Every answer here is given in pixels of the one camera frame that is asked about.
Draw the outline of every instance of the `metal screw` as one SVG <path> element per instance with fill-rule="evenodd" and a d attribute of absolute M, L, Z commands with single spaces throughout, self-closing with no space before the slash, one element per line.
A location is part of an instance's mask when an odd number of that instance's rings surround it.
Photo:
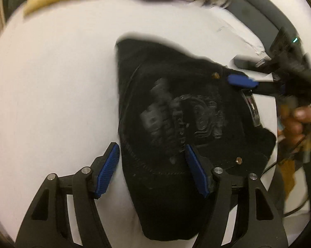
<path fill-rule="evenodd" d="M 241 164 L 243 163 L 242 158 L 241 158 L 241 157 L 237 157 L 237 158 L 236 158 L 236 163 L 237 163 L 238 165 L 241 165 Z"/>
<path fill-rule="evenodd" d="M 250 173 L 250 179 L 252 180 L 257 180 L 258 179 L 258 176 L 255 174 L 255 173 Z"/>
<path fill-rule="evenodd" d="M 48 180 L 52 181 L 54 178 L 56 178 L 56 175 L 54 173 L 50 173 L 47 178 Z"/>
<path fill-rule="evenodd" d="M 84 174 L 87 174 L 87 173 L 91 172 L 91 169 L 90 169 L 90 167 L 84 167 L 84 168 L 81 170 L 81 172 L 84 173 Z"/>
<path fill-rule="evenodd" d="M 214 172 L 217 173 L 217 174 L 221 174 L 221 173 L 223 173 L 223 169 L 220 168 L 220 167 L 216 167 L 216 168 L 214 169 Z"/>
<path fill-rule="evenodd" d="M 220 75 L 218 73 L 213 73 L 212 78 L 213 79 L 220 79 Z"/>

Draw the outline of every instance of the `finger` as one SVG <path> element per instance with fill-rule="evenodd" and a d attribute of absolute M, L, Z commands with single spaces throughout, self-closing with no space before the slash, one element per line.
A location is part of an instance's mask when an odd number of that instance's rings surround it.
<path fill-rule="evenodd" d="M 304 106 L 295 109 L 293 116 L 302 123 L 311 123 L 311 108 Z"/>
<path fill-rule="evenodd" d="M 280 111 L 281 111 L 281 118 L 285 119 L 290 116 L 290 109 L 286 104 L 281 105 Z"/>
<path fill-rule="evenodd" d="M 286 131 L 292 134 L 301 134 L 303 131 L 302 124 L 292 117 L 283 119 L 282 124 L 286 128 Z"/>
<path fill-rule="evenodd" d="M 305 135 L 304 134 L 299 134 L 299 135 L 292 135 L 292 134 L 287 134 L 285 137 L 285 142 L 291 146 L 294 147 L 296 146 L 302 139 L 304 139 Z"/>

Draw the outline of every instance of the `white surface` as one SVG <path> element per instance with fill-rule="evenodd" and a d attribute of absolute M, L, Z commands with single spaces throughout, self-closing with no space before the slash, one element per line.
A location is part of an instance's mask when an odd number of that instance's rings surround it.
<path fill-rule="evenodd" d="M 310 219 L 311 218 L 309 213 L 303 213 L 298 216 L 289 216 L 283 219 L 283 225 L 285 232 L 287 233 L 287 240 L 289 245 L 291 245 L 300 235 Z"/>
<path fill-rule="evenodd" d="M 247 28 L 247 26 L 240 22 L 231 12 L 218 6 L 213 6 L 209 10 L 212 11 L 214 15 L 225 21 L 227 27 L 237 36 L 242 38 L 247 44 L 249 44 L 256 53 L 259 55 L 264 55 L 265 48 L 261 40 L 254 33 L 252 33 L 251 30 Z"/>
<path fill-rule="evenodd" d="M 111 141 L 119 142 L 118 37 L 132 31 L 160 36 L 223 65 L 237 54 L 258 57 L 232 29 L 211 10 L 181 3 L 75 0 L 27 19 L 18 9 L 0 38 L 0 222 L 5 231 L 16 238 L 49 173 L 73 174 Z M 276 133 L 274 99 L 256 100 L 263 125 Z M 192 247 L 194 239 L 157 242 L 143 236 L 121 161 L 96 205 L 113 248 Z M 72 231 L 77 240 L 77 229 Z"/>
<path fill-rule="evenodd" d="M 295 208 L 299 207 L 303 202 L 304 196 L 307 194 L 307 184 L 305 178 L 305 172 L 303 168 L 300 168 L 294 174 L 295 186 L 289 194 L 289 197 L 285 201 L 284 213 L 288 213 Z M 305 204 L 304 208 L 302 208 L 297 214 L 308 213 L 309 212 L 309 204 Z"/>

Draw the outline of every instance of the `white table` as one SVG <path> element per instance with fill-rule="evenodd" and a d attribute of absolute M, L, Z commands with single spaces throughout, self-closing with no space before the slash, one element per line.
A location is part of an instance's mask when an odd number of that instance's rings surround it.
<path fill-rule="evenodd" d="M 195 5 L 139 0 L 74 0 L 27 19 L 18 9 L 0 38 L 0 228 L 15 240 L 49 173 L 73 174 L 111 141 L 119 143 L 114 46 L 122 34 L 162 37 L 230 67 L 237 54 L 264 57 L 256 36 L 234 18 L 229 25 L 220 16 Z M 236 28 L 245 31 L 243 39 Z M 246 41 L 256 42 L 255 47 Z M 263 125 L 276 134 L 275 100 L 257 96 L 256 101 Z M 276 150 L 269 164 L 275 158 Z M 272 175 L 271 170 L 262 178 L 266 188 Z M 68 205 L 72 210 L 71 200 Z M 194 242 L 160 243 L 143 236 L 121 162 L 96 205 L 113 248 L 191 247 Z M 224 243 L 233 224 L 234 213 Z"/>

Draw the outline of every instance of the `human hand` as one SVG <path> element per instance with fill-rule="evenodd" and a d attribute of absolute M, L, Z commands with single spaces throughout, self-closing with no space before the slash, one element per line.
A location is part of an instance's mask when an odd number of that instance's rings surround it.
<path fill-rule="evenodd" d="M 285 128 L 279 133 L 284 135 L 284 141 L 290 147 L 294 147 L 305 137 L 303 124 L 311 123 L 311 108 L 299 107 L 291 113 L 287 106 L 282 106 L 281 121 Z"/>

